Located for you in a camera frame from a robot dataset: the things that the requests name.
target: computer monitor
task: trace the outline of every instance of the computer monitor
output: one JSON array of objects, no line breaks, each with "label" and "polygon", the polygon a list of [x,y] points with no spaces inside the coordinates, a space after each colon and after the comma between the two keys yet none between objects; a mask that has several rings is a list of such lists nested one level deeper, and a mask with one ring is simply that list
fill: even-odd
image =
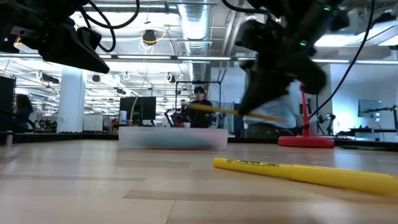
[{"label": "computer monitor", "polygon": [[359,118],[380,118],[380,112],[368,112],[382,108],[382,102],[379,100],[359,100],[358,101],[358,117]]},{"label": "computer monitor", "polygon": [[[127,111],[127,119],[130,119],[131,108],[134,104],[135,97],[125,97],[120,99],[120,110]],[[139,97],[134,106],[133,119],[155,120],[156,119],[156,97],[143,96]]]}]

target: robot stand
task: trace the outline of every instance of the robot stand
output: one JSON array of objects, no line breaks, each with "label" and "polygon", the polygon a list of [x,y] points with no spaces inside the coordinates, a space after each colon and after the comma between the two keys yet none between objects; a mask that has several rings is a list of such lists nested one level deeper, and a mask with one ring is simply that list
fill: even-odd
[{"label": "robot stand", "polygon": [[311,136],[310,134],[310,118],[307,114],[307,100],[303,85],[301,86],[301,95],[303,102],[304,114],[304,128],[302,136],[281,136],[278,140],[278,145],[288,147],[321,147],[321,148],[334,148],[335,140],[331,137],[318,137]]}]

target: wooden table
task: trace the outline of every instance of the wooden table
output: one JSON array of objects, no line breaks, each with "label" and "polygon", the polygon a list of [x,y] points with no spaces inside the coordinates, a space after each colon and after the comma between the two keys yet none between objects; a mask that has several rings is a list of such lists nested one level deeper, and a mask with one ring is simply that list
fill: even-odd
[{"label": "wooden table", "polygon": [[398,223],[398,198],[214,169],[212,158],[398,174],[398,153],[230,144],[118,149],[117,141],[0,148],[2,223]]}]

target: clear plastic bin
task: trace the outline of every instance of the clear plastic bin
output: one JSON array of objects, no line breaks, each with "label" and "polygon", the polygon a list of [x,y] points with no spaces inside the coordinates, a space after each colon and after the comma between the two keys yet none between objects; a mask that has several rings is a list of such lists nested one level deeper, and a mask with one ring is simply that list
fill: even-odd
[{"label": "clear plastic bin", "polygon": [[227,147],[226,129],[120,127],[119,146],[131,149],[212,149]]}]

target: yellow marker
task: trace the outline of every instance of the yellow marker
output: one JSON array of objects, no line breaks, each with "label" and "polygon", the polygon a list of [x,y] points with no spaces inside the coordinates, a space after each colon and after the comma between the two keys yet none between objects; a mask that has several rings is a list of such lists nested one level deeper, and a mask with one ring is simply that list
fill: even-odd
[{"label": "yellow marker", "polygon": [[339,187],[371,194],[398,194],[398,179],[389,174],[298,164],[276,164],[270,162],[242,161],[239,159],[221,158],[214,158],[213,166],[216,168],[283,177],[302,182]]},{"label": "yellow marker", "polygon": [[[203,110],[203,111],[209,111],[212,113],[220,112],[224,114],[234,114],[239,116],[239,112],[236,110],[220,110],[218,108],[208,106],[208,105],[189,105],[190,109],[195,109],[195,110]],[[286,122],[285,119],[283,118],[277,118],[274,116],[266,116],[266,115],[259,115],[259,114],[246,114],[245,116],[250,116],[253,118],[260,118],[260,119],[267,119],[270,121],[280,121],[280,122]]]}]

